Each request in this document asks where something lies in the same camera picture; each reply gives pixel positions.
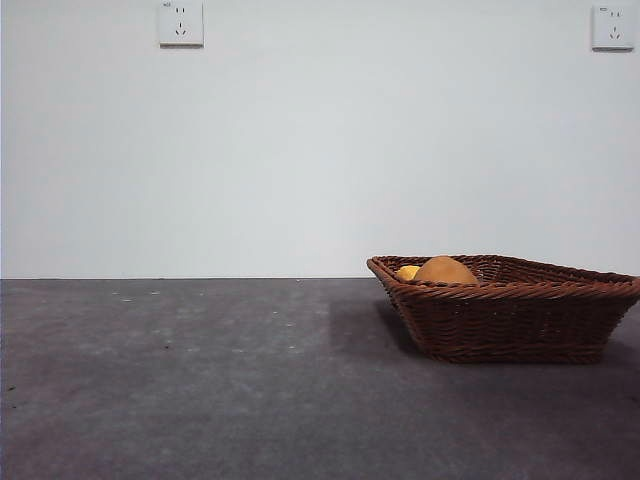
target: table surface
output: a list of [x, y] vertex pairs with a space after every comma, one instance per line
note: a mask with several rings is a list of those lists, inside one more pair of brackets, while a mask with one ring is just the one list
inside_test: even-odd
[[602, 363], [422, 357], [375, 279], [2, 283], [3, 474], [640, 478], [640, 308]]

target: yellow fruit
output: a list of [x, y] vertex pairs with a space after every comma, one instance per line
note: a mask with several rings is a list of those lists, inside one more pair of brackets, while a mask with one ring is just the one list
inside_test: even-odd
[[409, 280], [413, 280], [413, 277], [416, 275], [418, 270], [420, 270], [420, 267], [417, 265], [405, 265], [404, 267], [400, 267], [400, 270], [396, 272], [396, 275], [403, 282], [407, 282]]

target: electrical outlet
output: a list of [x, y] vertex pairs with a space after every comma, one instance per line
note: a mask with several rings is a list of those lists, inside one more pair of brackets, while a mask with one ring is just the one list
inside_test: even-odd
[[158, 7], [162, 47], [204, 47], [202, 2], [167, 1]]
[[633, 50], [637, 16], [633, 5], [594, 5], [591, 10], [591, 48]]

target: woven texture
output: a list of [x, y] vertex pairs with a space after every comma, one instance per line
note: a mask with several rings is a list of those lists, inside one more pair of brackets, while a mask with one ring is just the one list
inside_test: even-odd
[[640, 279], [497, 255], [454, 256], [480, 285], [403, 282], [430, 257], [374, 257], [380, 279], [427, 356], [458, 363], [597, 363], [640, 298]]

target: basket rim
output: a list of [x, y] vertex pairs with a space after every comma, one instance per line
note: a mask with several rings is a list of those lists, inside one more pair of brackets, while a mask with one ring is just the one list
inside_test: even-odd
[[603, 273], [594, 270], [583, 270], [574, 267], [564, 267], [551, 263], [536, 262], [518, 257], [503, 255], [451, 255], [451, 257], [493, 257], [495, 259], [518, 260], [530, 262], [550, 269], [561, 268], [570, 270], [577, 275], [615, 275], [624, 278], [624, 281], [603, 282], [590, 281], [543, 281], [543, 282], [483, 282], [476, 284], [461, 283], [435, 283], [425, 280], [409, 280], [404, 282], [396, 277], [396, 273], [387, 265], [386, 261], [392, 259], [431, 258], [429, 256], [399, 256], [384, 255], [374, 256], [367, 260], [369, 269], [386, 286], [395, 291], [404, 293], [429, 295], [442, 299], [457, 298], [560, 298], [560, 297], [640, 297], [640, 278], [631, 275], [622, 275], [613, 272]]

